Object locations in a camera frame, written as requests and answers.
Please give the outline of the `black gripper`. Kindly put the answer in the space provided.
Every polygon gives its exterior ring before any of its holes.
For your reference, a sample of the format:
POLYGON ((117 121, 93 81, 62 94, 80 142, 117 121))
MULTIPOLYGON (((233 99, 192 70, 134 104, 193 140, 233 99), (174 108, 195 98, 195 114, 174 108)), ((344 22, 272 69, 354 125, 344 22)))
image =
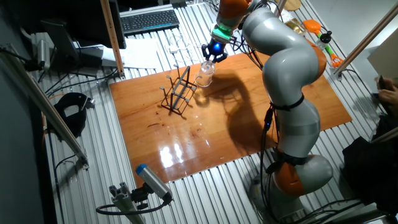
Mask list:
POLYGON ((208 44, 201 46, 203 57, 206 61, 220 63, 228 57, 228 53, 224 52, 226 44, 212 38, 208 44))

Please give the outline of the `person's bare hand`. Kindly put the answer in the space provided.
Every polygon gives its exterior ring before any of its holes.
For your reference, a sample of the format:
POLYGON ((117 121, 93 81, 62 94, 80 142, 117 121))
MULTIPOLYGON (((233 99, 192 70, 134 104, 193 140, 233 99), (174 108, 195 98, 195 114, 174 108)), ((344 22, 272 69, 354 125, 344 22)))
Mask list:
POLYGON ((397 79, 383 78, 385 89, 378 89, 382 101, 397 106, 397 79))

